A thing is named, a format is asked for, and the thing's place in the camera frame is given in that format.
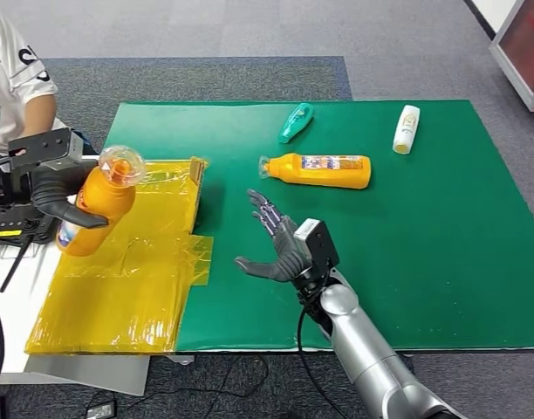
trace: white t-shirt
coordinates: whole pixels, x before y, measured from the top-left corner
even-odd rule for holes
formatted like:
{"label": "white t-shirt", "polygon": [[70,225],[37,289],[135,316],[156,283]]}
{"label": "white t-shirt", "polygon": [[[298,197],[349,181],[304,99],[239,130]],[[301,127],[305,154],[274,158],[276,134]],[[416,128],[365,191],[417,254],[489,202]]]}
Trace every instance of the white t-shirt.
{"label": "white t-shirt", "polygon": [[[7,19],[0,14],[0,152],[24,130],[30,100],[58,92],[44,66]],[[58,120],[55,127],[63,127]]]}

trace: yellow plastic sheet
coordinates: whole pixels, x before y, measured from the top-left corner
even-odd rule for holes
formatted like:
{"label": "yellow plastic sheet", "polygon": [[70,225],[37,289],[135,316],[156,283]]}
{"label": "yellow plastic sheet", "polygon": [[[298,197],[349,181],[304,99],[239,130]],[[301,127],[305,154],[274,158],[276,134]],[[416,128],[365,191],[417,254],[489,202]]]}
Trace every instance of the yellow plastic sheet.
{"label": "yellow plastic sheet", "polygon": [[212,238],[190,234],[204,168],[148,162],[133,208],[98,251],[61,256],[26,352],[173,352],[190,288],[208,278]]}

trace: green mat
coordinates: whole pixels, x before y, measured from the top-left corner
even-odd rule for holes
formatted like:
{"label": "green mat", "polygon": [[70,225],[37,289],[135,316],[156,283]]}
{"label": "green mat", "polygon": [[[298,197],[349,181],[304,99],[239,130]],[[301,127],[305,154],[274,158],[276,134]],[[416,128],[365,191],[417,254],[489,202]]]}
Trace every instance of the green mat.
{"label": "green mat", "polygon": [[[392,141],[407,102],[315,103],[289,144],[289,103],[122,104],[107,146],[146,159],[208,159],[196,234],[214,236],[208,286],[193,287],[176,349],[296,346],[291,285],[248,278],[237,255],[274,251],[245,190],[261,191],[298,223],[325,220],[339,269],[396,349],[534,347],[534,220],[466,100],[411,101],[420,122],[410,155]],[[260,155],[367,155],[368,189],[289,185],[257,174]],[[316,325],[307,347],[328,347]]]}

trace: orange bottle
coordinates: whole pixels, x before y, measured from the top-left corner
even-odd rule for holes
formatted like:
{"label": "orange bottle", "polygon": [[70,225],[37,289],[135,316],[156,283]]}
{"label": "orange bottle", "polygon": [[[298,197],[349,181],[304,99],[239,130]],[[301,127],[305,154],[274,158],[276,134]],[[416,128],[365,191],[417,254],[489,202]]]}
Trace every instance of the orange bottle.
{"label": "orange bottle", "polygon": [[370,182],[370,159],[364,155],[297,155],[259,159],[262,178],[277,177],[288,183],[363,189]]}
{"label": "orange bottle", "polygon": [[91,214],[105,216],[108,225],[85,229],[63,222],[56,243],[72,256],[88,256],[98,249],[135,201],[135,185],[145,175],[145,163],[138,152],[126,146],[113,146],[102,151],[98,166],[86,177],[76,197],[76,205]]}

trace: silver robotic arm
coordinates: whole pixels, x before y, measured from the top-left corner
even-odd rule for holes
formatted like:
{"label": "silver robotic arm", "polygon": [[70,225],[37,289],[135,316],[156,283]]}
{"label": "silver robotic arm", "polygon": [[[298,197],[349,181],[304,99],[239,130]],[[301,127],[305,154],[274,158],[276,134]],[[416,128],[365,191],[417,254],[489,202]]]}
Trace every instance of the silver robotic arm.
{"label": "silver robotic arm", "polygon": [[466,419],[424,387],[359,305],[358,296],[337,271],[337,283],[320,295],[322,309],[331,320],[331,341],[370,418]]}
{"label": "silver robotic arm", "polygon": [[334,267],[339,257],[323,222],[297,228],[264,196],[248,194],[273,240],[278,260],[258,264],[238,257],[244,272],[291,282],[306,312],[329,340],[371,419],[466,419],[406,368],[359,304]]}

